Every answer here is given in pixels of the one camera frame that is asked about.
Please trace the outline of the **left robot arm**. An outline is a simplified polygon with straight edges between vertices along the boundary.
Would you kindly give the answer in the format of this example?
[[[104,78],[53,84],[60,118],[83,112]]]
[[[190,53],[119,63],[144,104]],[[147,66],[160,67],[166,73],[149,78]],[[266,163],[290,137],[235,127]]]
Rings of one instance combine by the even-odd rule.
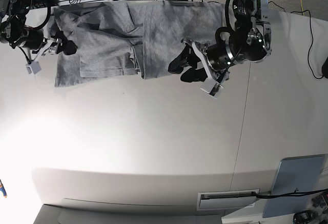
[[[232,66],[258,62],[271,54],[268,0],[226,0],[226,26],[216,30],[214,45],[184,39],[183,51],[170,62],[168,72],[186,83],[213,78],[221,85]]]

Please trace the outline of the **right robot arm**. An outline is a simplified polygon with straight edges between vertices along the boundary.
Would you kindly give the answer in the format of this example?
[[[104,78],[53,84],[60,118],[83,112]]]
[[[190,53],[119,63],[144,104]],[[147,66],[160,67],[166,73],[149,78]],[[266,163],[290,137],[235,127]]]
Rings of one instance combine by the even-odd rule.
[[[59,0],[1,0],[1,43],[9,44],[12,49],[21,51],[28,49],[34,54],[40,53],[50,43],[49,51],[56,54],[73,55],[77,46],[68,40],[62,31],[57,31],[50,38],[45,38],[43,28],[51,17],[51,7],[57,5]],[[27,14],[31,9],[39,6],[47,9],[46,18],[36,26],[26,25]]]

